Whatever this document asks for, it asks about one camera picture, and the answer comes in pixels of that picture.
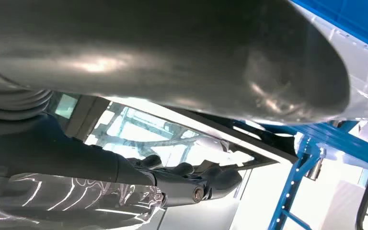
black cable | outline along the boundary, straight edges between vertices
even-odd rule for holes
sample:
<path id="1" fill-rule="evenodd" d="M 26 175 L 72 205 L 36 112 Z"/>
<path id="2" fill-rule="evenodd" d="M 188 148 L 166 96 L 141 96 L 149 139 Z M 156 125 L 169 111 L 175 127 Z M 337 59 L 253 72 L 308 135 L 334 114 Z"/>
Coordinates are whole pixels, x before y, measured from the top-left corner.
<path id="1" fill-rule="evenodd" d="M 24 120 L 44 111 L 52 92 L 40 91 L 0 91 L 0 119 Z"/>

window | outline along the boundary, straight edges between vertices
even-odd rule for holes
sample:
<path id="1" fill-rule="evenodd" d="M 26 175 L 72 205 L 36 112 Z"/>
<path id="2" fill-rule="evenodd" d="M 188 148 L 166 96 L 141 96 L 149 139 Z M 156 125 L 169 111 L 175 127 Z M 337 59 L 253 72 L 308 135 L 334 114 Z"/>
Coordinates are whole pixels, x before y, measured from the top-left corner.
<path id="1" fill-rule="evenodd" d="M 79 98 L 77 94 L 53 92 L 45 111 L 55 117 L 61 128 L 66 130 Z"/>
<path id="2" fill-rule="evenodd" d="M 225 141 L 113 102 L 85 143 L 125 158 L 144 159 L 156 154 L 165 167 L 181 162 L 200 165 L 203 160 L 230 165 L 253 159 L 242 152 L 226 151 Z"/>

